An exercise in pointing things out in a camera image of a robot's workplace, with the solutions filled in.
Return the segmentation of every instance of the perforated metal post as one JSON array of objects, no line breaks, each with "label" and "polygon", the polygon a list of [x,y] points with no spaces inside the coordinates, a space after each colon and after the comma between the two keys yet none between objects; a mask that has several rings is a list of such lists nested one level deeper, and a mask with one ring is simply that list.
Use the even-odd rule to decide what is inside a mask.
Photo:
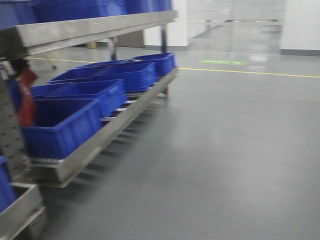
[{"label": "perforated metal post", "polygon": [[22,181],[31,161],[26,154],[24,139],[18,125],[10,92],[8,78],[0,62],[0,147],[7,158],[7,167],[13,182]]}]

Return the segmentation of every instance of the metal shelf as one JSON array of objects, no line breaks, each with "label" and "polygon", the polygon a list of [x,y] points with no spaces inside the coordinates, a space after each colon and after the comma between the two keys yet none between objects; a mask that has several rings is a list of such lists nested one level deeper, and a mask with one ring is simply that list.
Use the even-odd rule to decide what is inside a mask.
[{"label": "metal shelf", "polygon": [[18,25],[0,30],[0,59],[23,58],[133,33],[174,21],[178,12],[158,11]]},{"label": "metal shelf", "polygon": [[175,68],[167,76],[163,77],[150,90],[136,94],[137,98],[125,111],[122,111],[115,119],[109,121],[100,131],[88,141],[76,149],[66,159],[58,164],[34,163],[31,165],[32,176],[39,184],[64,188],[125,129],[150,103],[162,92],[177,76]]},{"label": "metal shelf", "polygon": [[0,239],[12,240],[21,232],[35,239],[47,224],[42,197],[36,185],[13,183],[18,199],[0,213]]},{"label": "metal shelf", "polygon": [[99,17],[59,22],[18,25],[0,30],[0,147],[6,155],[12,185],[19,198],[0,213],[0,240],[11,240],[20,233],[23,239],[36,239],[47,223],[45,208],[37,185],[67,186],[113,139],[121,133],[178,72],[174,69],[150,90],[128,96],[135,101],[110,120],[99,132],[58,164],[32,163],[20,132],[1,61],[85,44],[110,38],[111,59],[117,58],[117,39],[127,33],[161,26],[162,52],[167,51],[167,24],[178,17],[177,11]]}]

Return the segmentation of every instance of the white pillar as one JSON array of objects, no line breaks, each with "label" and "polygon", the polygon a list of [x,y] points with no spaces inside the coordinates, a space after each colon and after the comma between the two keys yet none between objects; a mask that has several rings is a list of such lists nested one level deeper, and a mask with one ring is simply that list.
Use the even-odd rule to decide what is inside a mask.
[{"label": "white pillar", "polygon": [[[178,10],[177,22],[168,24],[168,46],[179,50],[188,46],[187,0],[172,0],[173,9]],[[144,45],[161,46],[160,27],[144,30]]]},{"label": "white pillar", "polygon": [[319,56],[320,0],[288,0],[280,44],[284,55]]}]

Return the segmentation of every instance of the blue storage bin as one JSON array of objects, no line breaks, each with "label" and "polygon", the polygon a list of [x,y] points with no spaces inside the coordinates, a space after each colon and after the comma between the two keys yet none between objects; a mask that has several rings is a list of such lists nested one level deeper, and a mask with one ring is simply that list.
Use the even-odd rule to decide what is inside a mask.
[{"label": "blue storage bin", "polygon": [[34,102],[35,126],[21,128],[32,157],[64,159],[102,127],[96,99]]},{"label": "blue storage bin", "polygon": [[105,70],[107,66],[93,66],[86,68],[74,68],[59,76],[51,79],[49,84],[61,84],[61,83],[83,83],[89,82],[90,78],[102,70]]},{"label": "blue storage bin", "polygon": [[158,0],[124,0],[128,14],[142,14],[158,11]]},{"label": "blue storage bin", "polygon": [[155,63],[155,70],[158,78],[167,75],[176,67],[176,59],[173,52],[136,56],[133,59],[136,61],[140,61],[139,63]]},{"label": "blue storage bin", "polygon": [[37,22],[31,0],[0,0],[0,30]]},{"label": "blue storage bin", "polygon": [[124,0],[86,0],[87,18],[126,15]]},{"label": "blue storage bin", "polygon": [[124,0],[37,0],[35,10],[42,23],[125,15]]},{"label": "blue storage bin", "polygon": [[123,80],[74,83],[47,97],[49,99],[98,99],[101,118],[110,116],[127,101]]},{"label": "blue storage bin", "polygon": [[172,1],[171,0],[157,0],[158,1],[158,11],[171,11]]},{"label": "blue storage bin", "polygon": [[59,83],[59,84],[33,86],[31,94],[34,100],[44,99],[47,95],[51,94],[52,92],[70,84],[72,83]]},{"label": "blue storage bin", "polygon": [[102,62],[96,62],[96,63],[77,66],[76,68],[83,69],[83,68],[91,68],[91,67],[108,67],[108,66],[114,66],[117,64],[125,64],[130,62],[134,62],[134,60],[128,59],[128,60],[116,60],[116,61],[102,61]]},{"label": "blue storage bin", "polygon": [[35,13],[40,23],[86,18],[84,0],[43,0],[38,1]]},{"label": "blue storage bin", "polygon": [[13,102],[14,110],[17,112],[22,104],[22,94],[19,88],[19,82],[15,79],[7,79],[9,93]]},{"label": "blue storage bin", "polygon": [[0,213],[17,199],[17,196],[10,185],[5,162],[6,158],[0,156]]},{"label": "blue storage bin", "polygon": [[147,91],[157,81],[154,63],[115,65],[92,78],[93,81],[123,79],[126,93]]}]

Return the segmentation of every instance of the shelf tier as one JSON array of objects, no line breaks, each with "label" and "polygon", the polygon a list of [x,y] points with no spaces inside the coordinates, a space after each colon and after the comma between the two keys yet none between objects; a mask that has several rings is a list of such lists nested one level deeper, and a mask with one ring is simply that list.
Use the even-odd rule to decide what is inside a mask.
[{"label": "shelf tier", "polygon": [[0,60],[23,58],[174,22],[176,10],[17,25],[0,30]]},{"label": "shelf tier", "polygon": [[139,97],[137,95],[137,99],[125,111],[122,111],[116,118],[112,119],[66,159],[58,164],[32,164],[32,176],[38,181],[37,183],[56,188],[66,187],[159,93],[166,92],[168,85],[176,78],[177,73],[178,69],[175,68],[168,75],[161,78],[150,90]]},{"label": "shelf tier", "polygon": [[22,231],[26,238],[36,239],[47,224],[39,188],[25,183],[12,186],[18,199],[0,213],[0,239],[12,240]]}]

